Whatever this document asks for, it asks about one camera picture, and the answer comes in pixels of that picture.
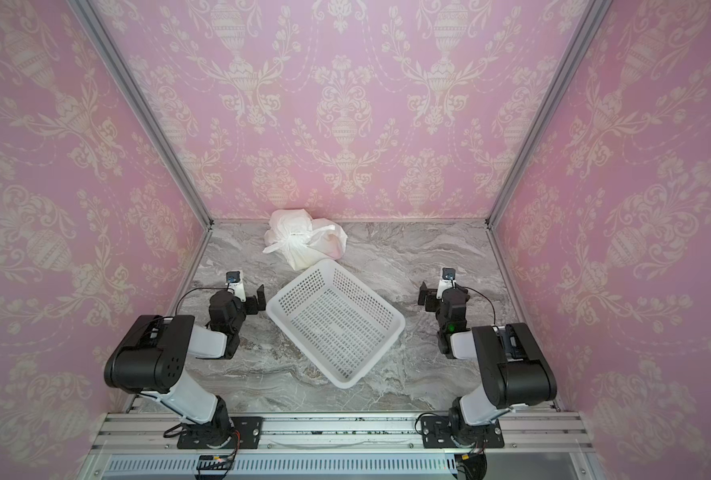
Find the white plastic bag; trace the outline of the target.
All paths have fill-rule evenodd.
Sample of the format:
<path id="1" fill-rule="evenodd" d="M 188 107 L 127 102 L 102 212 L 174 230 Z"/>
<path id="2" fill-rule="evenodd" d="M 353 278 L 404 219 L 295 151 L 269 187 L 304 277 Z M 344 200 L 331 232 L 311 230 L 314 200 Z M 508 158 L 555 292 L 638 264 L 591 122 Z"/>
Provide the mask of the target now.
<path id="1" fill-rule="evenodd" d="M 276 210 L 264 234 L 264 254 L 281 255 L 293 271 L 301 271 L 325 260 L 339 260 L 344 254 L 347 234 L 328 219 L 313 219 L 304 210 Z"/>

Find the white perforated plastic basket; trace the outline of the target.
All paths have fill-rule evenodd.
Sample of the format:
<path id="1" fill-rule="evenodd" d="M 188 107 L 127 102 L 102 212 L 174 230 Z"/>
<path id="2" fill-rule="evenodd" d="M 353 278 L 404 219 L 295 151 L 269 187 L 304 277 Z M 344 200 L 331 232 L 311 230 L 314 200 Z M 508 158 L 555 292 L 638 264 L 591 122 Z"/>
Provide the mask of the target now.
<path id="1" fill-rule="evenodd" d="M 330 259 L 279 290 L 266 313 L 339 389 L 355 386 L 405 330 L 399 310 Z"/>

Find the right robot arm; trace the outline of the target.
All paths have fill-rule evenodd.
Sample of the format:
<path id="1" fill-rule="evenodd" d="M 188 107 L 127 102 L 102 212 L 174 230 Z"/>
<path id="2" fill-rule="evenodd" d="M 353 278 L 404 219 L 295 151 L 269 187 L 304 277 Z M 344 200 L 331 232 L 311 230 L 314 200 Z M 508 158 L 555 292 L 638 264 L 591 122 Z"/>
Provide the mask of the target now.
<path id="1" fill-rule="evenodd" d="M 417 304 L 435 314 L 437 345 L 446 358 L 475 360 L 479 384 L 455 399 L 447 412 L 452 442 L 463 447 L 497 447 L 499 418 L 519 407 L 555 400 L 557 380 L 529 326 L 467 325 L 469 290 L 453 280 L 431 289 L 421 284 Z"/>

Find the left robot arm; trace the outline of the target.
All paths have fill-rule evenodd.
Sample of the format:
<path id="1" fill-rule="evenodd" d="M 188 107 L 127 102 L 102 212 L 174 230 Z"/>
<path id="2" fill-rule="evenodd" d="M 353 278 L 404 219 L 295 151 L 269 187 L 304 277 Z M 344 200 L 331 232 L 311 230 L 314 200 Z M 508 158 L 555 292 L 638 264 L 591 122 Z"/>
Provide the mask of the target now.
<path id="1" fill-rule="evenodd" d="M 185 363 L 189 356 L 231 360 L 246 318 L 265 308 L 263 286 L 247 296 L 239 283 L 215 290 L 205 326 L 192 315 L 141 315 L 105 363 L 104 382 L 174 413 L 179 422 L 163 436 L 179 449 L 256 449 L 263 419 L 231 416 L 225 400 L 202 387 Z"/>

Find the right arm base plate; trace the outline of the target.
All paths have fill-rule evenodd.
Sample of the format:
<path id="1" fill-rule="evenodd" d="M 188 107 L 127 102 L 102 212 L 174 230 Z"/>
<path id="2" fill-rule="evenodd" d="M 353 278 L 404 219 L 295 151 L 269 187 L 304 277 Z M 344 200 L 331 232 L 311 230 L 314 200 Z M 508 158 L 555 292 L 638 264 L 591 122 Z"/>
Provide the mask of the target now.
<path id="1" fill-rule="evenodd" d="M 460 419 L 437 414 L 419 415 L 415 431 L 427 449 L 499 449 L 505 447 L 499 422 L 469 426 Z"/>

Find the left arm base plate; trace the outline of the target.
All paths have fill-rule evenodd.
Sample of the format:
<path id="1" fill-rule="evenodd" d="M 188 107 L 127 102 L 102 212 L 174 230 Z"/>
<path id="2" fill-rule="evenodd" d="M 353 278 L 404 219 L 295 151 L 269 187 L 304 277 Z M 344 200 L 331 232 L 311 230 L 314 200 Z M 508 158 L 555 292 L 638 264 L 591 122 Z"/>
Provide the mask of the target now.
<path id="1" fill-rule="evenodd" d="M 255 450 L 262 434 L 260 416 L 231 417 L 227 424 L 183 424 L 176 447 L 181 450 Z"/>

